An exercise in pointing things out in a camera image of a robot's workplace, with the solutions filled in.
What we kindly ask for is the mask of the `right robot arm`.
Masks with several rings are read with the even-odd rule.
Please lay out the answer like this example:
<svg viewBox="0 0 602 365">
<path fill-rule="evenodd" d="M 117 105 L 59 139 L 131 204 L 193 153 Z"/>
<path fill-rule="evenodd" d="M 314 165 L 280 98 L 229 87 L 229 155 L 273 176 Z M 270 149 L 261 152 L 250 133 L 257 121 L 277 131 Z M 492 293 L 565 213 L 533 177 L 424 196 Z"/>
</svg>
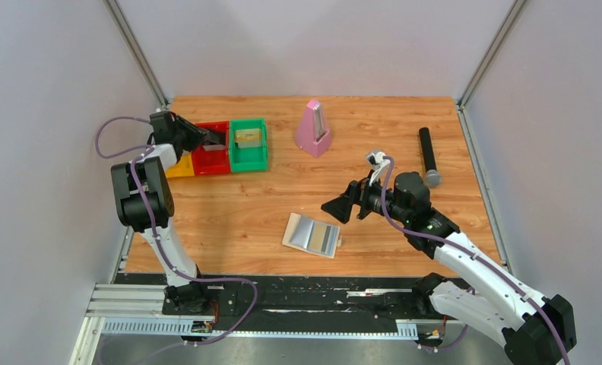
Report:
<svg viewBox="0 0 602 365">
<path fill-rule="evenodd" d="M 387 217 L 416 250 L 450 268 L 475 291 L 470 294 L 436 273 L 413 287 L 413 307 L 422 317 L 450 316 L 500 345 L 513 364 L 569 361 L 576 346 L 571 303 L 548 297 L 518 280 L 474 245 L 467 235 L 431 204 L 430 190 L 418 173 L 401 173 L 388 189 L 370 176 L 349 183 L 322 210 L 342 224 L 353 206 L 357 217 Z"/>
</svg>

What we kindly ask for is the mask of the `red plastic bin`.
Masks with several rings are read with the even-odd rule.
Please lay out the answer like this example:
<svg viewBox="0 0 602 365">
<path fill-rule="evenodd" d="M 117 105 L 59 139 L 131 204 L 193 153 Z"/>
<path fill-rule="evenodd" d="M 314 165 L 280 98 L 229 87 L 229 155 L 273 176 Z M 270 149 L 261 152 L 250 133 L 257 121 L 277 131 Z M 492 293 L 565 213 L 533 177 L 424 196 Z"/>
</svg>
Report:
<svg viewBox="0 0 602 365">
<path fill-rule="evenodd" d="M 199 147 L 192 152 L 192 164 L 195 175 L 204 176 L 231 173 L 228 150 L 230 122 L 228 120 L 202 122 L 198 123 L 197 126 L 216 132 L 224 132 L 226 137 L 224 142 L 225 147 L 221 150 L 206 151 L 203 147 Z"/>
</svg>

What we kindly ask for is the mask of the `black credit card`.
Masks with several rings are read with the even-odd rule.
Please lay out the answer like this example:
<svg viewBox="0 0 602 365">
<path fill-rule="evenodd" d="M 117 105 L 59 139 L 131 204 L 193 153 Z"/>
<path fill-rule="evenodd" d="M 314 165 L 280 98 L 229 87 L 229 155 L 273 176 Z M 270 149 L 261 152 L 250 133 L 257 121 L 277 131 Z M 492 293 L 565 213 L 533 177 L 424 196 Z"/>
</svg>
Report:
<svg viewBox="0 0 602 365">
<path fill-rule="evenodd" d="M 226 148 L 227 133 L 225 131 L 217 131 L 213 129 L 208 129 L 207 134 L 202 143 L 202 147 L 206 151 L 219 151 Z"/>
</svg>

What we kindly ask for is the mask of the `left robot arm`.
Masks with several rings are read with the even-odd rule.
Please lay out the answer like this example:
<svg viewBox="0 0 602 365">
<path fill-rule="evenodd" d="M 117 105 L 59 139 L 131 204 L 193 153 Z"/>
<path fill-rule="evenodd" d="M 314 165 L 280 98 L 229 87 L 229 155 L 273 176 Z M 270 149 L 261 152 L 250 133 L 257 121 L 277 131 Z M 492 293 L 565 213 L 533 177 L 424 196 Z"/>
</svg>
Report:
<svg viewBox="0 0 602 365">
<path fill-rule="evenodd" d="M 122 225 L 150 244 L 163 267 L 167 308 L 202 314 L 210 308 L 212 296 L 176 232 L 175 203 L 166 170 L 180 162 L 185 152 L 203 145 L 223 147 L 227 134 L 194 125 L 168 110 L 156 111 L 147 122 L 153 129 L 153 143 L 128 163 L 111 169 L 116 212 Z"/>
</svg>

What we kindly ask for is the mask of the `gold card stack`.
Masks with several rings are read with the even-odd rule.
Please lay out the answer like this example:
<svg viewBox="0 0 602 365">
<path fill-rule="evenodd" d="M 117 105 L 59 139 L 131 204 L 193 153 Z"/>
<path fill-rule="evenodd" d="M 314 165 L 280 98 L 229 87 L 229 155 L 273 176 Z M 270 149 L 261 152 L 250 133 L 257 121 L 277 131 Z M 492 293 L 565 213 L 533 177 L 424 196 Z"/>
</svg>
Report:
<svg viewBox="0 0 602 365">
<path fill-rule="evenodd" d="M 263 145 L 261 129 L 237 129 L 234 132 L 234 141 L 238 148 L 259 148 Z"/>
</svg>

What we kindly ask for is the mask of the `green plastic bin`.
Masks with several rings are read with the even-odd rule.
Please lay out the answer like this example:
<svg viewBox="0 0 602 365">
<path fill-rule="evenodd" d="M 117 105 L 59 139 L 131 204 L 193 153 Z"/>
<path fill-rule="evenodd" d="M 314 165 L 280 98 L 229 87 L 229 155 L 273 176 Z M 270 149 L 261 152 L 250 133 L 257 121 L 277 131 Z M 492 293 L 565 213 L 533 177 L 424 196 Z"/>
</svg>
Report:
<svg viewBox="0 0 602 365">
<path fill-rule="evenodd" d="M 233 173 L 268 169 L 267 129 L 263 118 L 230 121 L 229 161 Z"/>
</svg>

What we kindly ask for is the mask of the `yellow plastic bin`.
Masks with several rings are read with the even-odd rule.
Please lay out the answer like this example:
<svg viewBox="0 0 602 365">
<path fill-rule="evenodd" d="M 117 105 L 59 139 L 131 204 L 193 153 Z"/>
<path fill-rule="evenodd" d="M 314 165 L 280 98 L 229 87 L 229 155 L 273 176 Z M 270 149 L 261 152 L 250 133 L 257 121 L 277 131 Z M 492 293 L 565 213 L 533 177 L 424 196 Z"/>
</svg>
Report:
<svg viewBox="0 0 602 365">
<path fill-rule="evenodd" d="M 184 154 L 179 162 L 165 172 L 167 179 L 191 177 L 195 175 L 191 154 Z"/>
</svg>

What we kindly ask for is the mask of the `pink metronome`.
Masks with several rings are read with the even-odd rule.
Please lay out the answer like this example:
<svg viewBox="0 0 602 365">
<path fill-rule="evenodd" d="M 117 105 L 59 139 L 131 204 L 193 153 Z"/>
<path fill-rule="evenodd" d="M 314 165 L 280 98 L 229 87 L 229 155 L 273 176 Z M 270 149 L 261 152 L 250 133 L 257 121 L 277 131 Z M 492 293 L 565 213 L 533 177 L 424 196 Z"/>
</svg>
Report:
<svg viewBox="0 0 602 365">
<path fill-rule="evenodd" d="M 306 104 L 294 141 L 297 147 L 313 157 L 322 156 L 331 146 L 331 130 L 323 105 L 317 99 L 311 99 Z"/>
</svg>

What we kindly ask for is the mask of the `black silver microphone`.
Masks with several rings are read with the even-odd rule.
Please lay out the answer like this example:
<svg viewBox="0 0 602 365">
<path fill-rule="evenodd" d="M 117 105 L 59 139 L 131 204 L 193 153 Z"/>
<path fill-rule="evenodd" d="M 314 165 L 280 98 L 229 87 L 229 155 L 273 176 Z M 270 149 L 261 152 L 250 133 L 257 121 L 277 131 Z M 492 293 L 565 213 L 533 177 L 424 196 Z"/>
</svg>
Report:
<svg viewBox="0 0 602 365">
<path fill-rule="evenodd" d="M 435 188 L 442 183 L 442 177 L 437 169 L 430 131 L 427 127 L 422 127 L 419 129 L 418 134 L 426 170 L 424 181 L 428 187 Z"/>
</svg>

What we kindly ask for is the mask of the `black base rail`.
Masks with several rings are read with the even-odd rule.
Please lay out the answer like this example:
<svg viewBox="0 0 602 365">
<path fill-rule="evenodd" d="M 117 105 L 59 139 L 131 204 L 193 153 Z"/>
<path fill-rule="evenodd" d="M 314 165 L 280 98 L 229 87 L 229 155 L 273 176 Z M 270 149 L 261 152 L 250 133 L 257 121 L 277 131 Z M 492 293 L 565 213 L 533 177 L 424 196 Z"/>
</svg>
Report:
<svg viewBox="0 0 602 365">
<path fill-rule="evenodd" d="M 95 287 L 89 317 L 106 334 L 256 338 L 428 338 L 461 319 L 503 339 L 535 316 L 532 291 L 502 286 L 497 302 L 459 278 L 245 276 L 168 287 L 161 275 L 120 275 Z"/>
</svg>

